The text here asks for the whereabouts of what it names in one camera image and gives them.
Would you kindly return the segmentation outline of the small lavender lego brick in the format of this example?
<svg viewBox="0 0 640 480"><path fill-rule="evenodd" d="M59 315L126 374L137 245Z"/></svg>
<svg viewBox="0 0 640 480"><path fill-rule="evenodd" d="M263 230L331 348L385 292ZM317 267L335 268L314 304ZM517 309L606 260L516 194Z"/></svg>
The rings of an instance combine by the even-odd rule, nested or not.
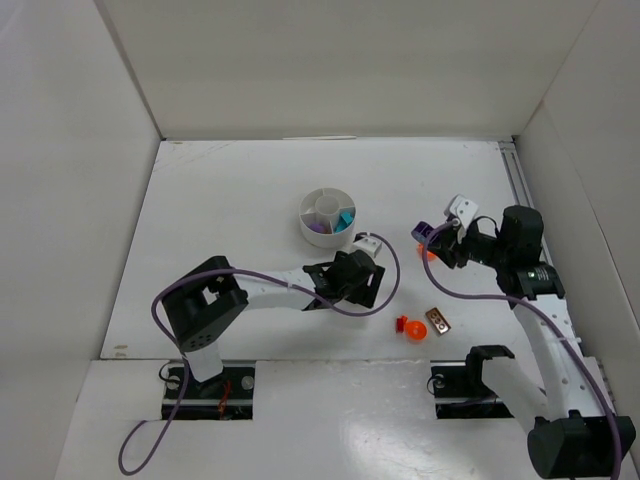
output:
<svg viewBox="0 0 640 480"><path fill-rule="evenodd" d="M319 222L313 222L309 225L309 229L319 234L331 234L331 227Z"/></svg>

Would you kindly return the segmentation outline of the white round divided container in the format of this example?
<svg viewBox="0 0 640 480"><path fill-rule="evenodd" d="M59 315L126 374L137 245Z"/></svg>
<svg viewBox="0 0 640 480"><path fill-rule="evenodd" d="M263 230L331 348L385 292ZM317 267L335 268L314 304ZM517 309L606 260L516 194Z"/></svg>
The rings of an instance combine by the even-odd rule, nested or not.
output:
<svg viewBox="0 0 640 480"><path fill-rule="evenodd" d="M339 223L340 214L350 212L354 221L344 231L334 234L333 229ZM319 188L308 193L301 201L299 210L300 230L304 239L311 245L323 249L340 249L351 239L356 219L354 200L344 191L336 188ZM331 227L331 234L319 234L309 229L313 222Z"/></svg>

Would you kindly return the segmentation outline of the orange round lego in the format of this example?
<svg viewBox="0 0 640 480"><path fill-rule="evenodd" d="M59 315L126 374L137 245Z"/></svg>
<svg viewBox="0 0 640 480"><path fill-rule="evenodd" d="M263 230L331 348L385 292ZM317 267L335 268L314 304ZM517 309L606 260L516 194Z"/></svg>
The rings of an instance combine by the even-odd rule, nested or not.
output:
<svg viewBox="0 0 640 480"><path fill-rule="evenodd" d="M424 249L423 244L418 244L416 247L416 251L421 258L426 258L428 262L431 262L437 259L437 256L434 253Z"/></svg>

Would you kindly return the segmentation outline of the teal lego brick pair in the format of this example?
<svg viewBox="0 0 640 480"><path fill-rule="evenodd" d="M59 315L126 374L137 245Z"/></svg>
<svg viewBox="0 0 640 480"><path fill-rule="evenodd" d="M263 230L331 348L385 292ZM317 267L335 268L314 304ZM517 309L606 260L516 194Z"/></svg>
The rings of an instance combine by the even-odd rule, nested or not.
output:
<svg viewBox="0 0 640 480"><path fill-rule="evenodd" d="M347 223L345 223L345 222L343 222L343 221L340 221L340 222L336 225L336 227L333 229L333 233L334 233L334 234L340 233L340 232L344 231L347 227L348 227L348 224L347 224Z"/></svg>

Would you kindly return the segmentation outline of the purple lego brick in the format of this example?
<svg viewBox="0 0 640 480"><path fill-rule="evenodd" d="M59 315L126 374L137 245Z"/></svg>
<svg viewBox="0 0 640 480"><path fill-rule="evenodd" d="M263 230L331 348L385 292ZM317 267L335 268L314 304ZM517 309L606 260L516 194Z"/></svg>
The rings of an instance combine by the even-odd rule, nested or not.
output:
<svg viewBox="0 0 640 480"><path fill-rule="evenodd" d="M421 245L433 243L438 240L438 235L434 235L433 238L428 241L427 238L434 231L434 227L425 221L420 221L411 231L411 236Z"/></svg>

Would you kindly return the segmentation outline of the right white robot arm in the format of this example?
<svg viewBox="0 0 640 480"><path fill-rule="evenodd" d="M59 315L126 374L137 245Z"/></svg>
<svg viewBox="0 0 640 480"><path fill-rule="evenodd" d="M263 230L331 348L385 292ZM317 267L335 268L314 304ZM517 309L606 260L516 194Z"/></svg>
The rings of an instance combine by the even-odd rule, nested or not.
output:
<svg viewBox="0 0 640 480"><path fill-rule="evenodd" d="M618 416L587 368L568 314L564 286L544 262L541 214L504 209L493 235L478 227L478 207L458 196L438 227L418 223L412 236L451 269L473 261L493 269L505 301L523 328L543 384L537 386L503 345L471 348L465 359L470 385L497 395L527 435L527 451L543 479L617 479L636 438L633 421Z"/></svg>

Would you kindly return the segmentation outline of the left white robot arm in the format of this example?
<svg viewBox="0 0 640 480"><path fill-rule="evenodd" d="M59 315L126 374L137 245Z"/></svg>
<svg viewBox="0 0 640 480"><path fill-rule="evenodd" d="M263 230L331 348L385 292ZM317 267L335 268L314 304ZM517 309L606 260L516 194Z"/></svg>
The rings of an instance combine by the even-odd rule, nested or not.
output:
<svg viewBox="0 0 640 480"><path fill-rule="evenodd" d="M217 341L241 313L327 310L342 301L371 309L384 273L363 251L338 252L331 262L269 273L236 269L226 257L214 256L175 282L159 303L190 378L206 385L223 374Z"/></svg>

